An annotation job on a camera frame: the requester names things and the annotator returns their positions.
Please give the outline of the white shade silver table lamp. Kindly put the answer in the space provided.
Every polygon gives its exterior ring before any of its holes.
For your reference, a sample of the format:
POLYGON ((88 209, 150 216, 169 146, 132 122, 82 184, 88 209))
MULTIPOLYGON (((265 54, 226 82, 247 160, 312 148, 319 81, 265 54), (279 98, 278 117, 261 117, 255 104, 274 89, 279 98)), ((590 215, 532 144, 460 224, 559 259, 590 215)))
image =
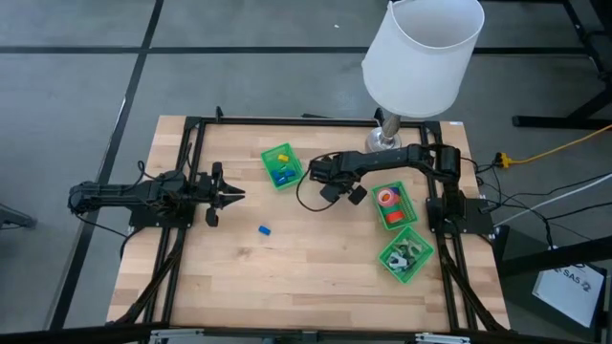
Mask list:
POLYGON ((484 23, 478 0, 387 3, 361 63, 367 93, 389 113, 368 134, 368 152, 402 146, 402 117, 434 117, 454 103, 484 23))

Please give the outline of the grey furniture foot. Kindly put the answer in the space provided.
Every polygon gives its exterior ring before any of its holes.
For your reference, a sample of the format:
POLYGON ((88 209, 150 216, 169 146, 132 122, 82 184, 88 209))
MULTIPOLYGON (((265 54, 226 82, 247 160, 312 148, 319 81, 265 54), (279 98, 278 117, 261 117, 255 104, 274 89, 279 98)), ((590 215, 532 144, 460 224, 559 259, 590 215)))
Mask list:
POLYGON ((34 217, 0 203, 0 230, 33 228, 35 225, 34 217))

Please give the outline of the black desk beam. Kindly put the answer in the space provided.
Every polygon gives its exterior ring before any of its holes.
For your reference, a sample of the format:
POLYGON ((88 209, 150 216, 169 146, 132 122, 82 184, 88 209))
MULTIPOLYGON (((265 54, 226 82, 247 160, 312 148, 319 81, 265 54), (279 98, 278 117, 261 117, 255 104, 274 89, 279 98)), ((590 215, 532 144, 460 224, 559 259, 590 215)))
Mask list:
POLYGON ((513 276, 610 259, 612 259, 612 235, 505 260, 497 265, 497 270, 502 276, 513 276))

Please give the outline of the green plastic mesh basket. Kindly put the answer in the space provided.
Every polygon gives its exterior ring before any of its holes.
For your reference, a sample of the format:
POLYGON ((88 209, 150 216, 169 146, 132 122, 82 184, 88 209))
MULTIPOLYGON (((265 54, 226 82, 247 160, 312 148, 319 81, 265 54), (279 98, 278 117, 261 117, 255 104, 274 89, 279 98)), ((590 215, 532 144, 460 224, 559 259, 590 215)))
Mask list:
POLYGON ((402 229, 399 234, 384 248, 384 250, 379 254, 378 260, 379 262, 391 273, 393 277, 396 278, 402 284, 409 284, 412 279, 419 273, 422 267, 428 262, 430 257, 434 253, 433 246, 426 241, 417 231, 413 230, 410 226, 402 229), (400 253, 395 250, 394 244, 401 242, 402 240, 413 241, 418 243, 422 247, 421 255, 417 258, 411 257, 408 253, 400 253), (402 254, 404 258, 408 260, 409 264, 415 264, 416 267, 414 270, 410 271, 407 274, 400 274, 398 269, 391 269, 387 260, 389 255, 393 252, 397 252, 402 254))
POLYGON ((419 220, 417 212, 415 210, 415 207, 414 207, 414 205, 412 203, 412 200, 411 200, 408 192, 406 191, 406 189, 404 187, 404 184, 401 181, 396 181, 396 182, 393 182, 393 183, 387 183, 387 184, 378 185, 378 186, 375 186, 374 188, 372 188, 371 191, 373 192, 373 202, 374 202, 375 209, 377 210, 377 212, 378 212, 378 214, 380 216, 380 219, 381 219, 381 222, 382 222, 382 226, 386 230, 393 231, 393 230, 397 230, 397 229, 402 229, 402 228, 404 228, 406 226, 409 226, 411 224, 416 223, 419 220), (401 197, 399 197, 399 201, 397 202, 397 204, 400 204, 404 208, 404 215, 405 215, 405 219, 402 222, 397 223, 397 224, 392 225, 392 226, 388 225, 386 223, 386 221, 385 221, 384 217, 387 214, 384 211, 385 207, 381 207, 377 203, 377 193, 378 193, 378 190, 381 189, 381 188, 390 188, 390 187, 399 187, 400 188, 400 190, 402 192, 402 195, 401 195, 401 197))
POLYGON ((293 147, 288 142, 280 144, 269 150, 263 151, 260 154, 260 157, 261 157, 261 161, 264 164, 265 170, 268 173, 268 176, 273 184, 273 187, 276 190, 286 189, 290 186, 297 184, 299 180, 302 178, 302 176, 304 175, 302 163, 300 159, 298 158, 298 156, 296 155, 293 147), (290 160, 288 162, 281 162, 277 159, 278 155, 286 155, 289 157, 290 160), (293 170, 296 172, 296 176, 293 181, 288 182, 286 180, 285 183, 281 185, 277 185, 274 183, 272 172, 274 170, 280 172, 279 168, 282 165, 290 165, 293 168, 293 170))

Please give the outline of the white printed paper sheet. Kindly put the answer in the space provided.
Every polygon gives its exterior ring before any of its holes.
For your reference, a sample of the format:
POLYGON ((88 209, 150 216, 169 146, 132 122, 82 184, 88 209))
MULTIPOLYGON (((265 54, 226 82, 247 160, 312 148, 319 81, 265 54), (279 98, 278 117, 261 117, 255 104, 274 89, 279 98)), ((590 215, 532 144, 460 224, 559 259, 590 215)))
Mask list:
POLYGON ((541 271, 532 295, 563 313, 582 327, 589 328, 595 316, 604 275, 587 265, 541 271))

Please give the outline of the black desk leg frame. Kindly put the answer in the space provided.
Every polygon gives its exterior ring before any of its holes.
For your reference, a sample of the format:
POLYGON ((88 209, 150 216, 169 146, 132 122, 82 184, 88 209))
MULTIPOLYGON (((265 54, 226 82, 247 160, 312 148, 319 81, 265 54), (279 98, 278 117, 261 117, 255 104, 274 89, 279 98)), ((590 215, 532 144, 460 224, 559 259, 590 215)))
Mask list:
POLYGON ((604 66, 602 57, 592 42, 595 36, 604 36, 612 40, 612 0, 588 0, 588 2, 601 23, 602 29, 599 31, 588 31, 584 28, 570 0, 561 0, 561 5, 568 14, 586 55, 598 72, 598 79, 603 83, 603 90, 565 117, 514 116, 513 126, 612 131, 612 119, 593 118, 597 112, 612 105, 612 66, 609 69, 604 66))

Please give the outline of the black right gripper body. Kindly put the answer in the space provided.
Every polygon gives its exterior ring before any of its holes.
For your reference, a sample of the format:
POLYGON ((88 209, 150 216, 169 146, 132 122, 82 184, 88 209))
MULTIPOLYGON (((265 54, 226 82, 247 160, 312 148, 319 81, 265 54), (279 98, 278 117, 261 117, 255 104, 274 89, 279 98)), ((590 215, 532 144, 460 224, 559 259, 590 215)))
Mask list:
POLYGON ((323 184, 353 184, 361 181, 359 172, 365 154, 359 151, 332 152, 309 162, 309 178, 323 184))

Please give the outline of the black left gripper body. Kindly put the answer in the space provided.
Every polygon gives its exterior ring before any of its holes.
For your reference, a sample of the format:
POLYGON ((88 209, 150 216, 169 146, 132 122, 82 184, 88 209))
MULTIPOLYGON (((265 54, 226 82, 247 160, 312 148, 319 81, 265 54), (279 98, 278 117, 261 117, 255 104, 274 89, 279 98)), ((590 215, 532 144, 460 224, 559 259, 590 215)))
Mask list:
POLYGON ((199 173, 199 180, 192 191, 192 200, 196 204, 208 204, 205 221, 208 226, 217 227, 219 217, 217 211, 224 207, 224 185, 222 163, 212 164, 210 173, 199 173))

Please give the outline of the black aluminium table frame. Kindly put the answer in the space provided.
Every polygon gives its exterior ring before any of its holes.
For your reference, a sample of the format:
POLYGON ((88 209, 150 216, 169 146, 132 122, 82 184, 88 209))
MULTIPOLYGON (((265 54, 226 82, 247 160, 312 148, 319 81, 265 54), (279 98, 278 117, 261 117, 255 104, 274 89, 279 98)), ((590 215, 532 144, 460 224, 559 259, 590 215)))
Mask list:
POLYGON ((286 142, 302 161, 358 150, 370 121, 224 117, 205 124, 200 168, 220 161, 227 181, 247 195, 221 212, 217 227, 196 212, 167 315, 172 326, 304 340, 401 340, 466 325, 460 291, 437 256, 409 284, 379 262, 394 235, 371 198, 327 207, 317 183, 276 190, 260 160, 263 151, 286 142))

